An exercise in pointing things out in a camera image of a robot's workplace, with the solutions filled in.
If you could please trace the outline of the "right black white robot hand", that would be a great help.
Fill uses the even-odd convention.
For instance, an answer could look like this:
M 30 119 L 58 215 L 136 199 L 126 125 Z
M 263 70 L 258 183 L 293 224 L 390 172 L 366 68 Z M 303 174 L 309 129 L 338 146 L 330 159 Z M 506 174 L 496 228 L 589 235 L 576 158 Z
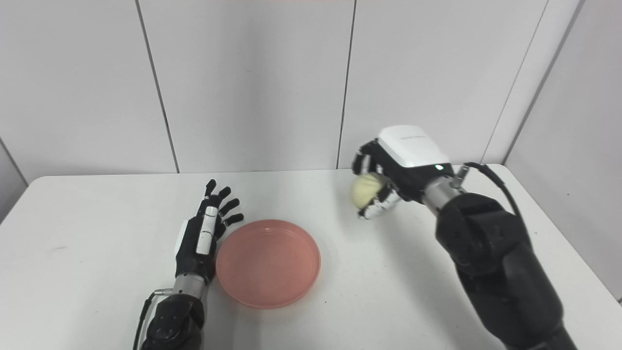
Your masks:
M 384 177 L 384 183 L 358 210 L 361 219 L 373 219 L 398 201 L 424 204 L 425 190 L 438 178 L 453 177 L 454 170 L 440 147 L 418 126 L 393 125 L 356 152 L 355 175 Z

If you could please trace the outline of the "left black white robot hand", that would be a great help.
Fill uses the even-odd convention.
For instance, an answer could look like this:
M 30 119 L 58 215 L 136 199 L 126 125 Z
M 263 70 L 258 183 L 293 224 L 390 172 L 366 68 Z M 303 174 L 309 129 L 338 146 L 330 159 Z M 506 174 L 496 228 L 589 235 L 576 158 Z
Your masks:
M 227 199 L 229 186 L 216 191 L 217 182 L 209 180 L 196 214 L 189 219 L 178 248 L 175 277 L 198 277 L 204 284 L 215 276 L 216 246 L 227 228 L 244 220 L 242 213 L 231 211 L 240 205 L 238 198 Z

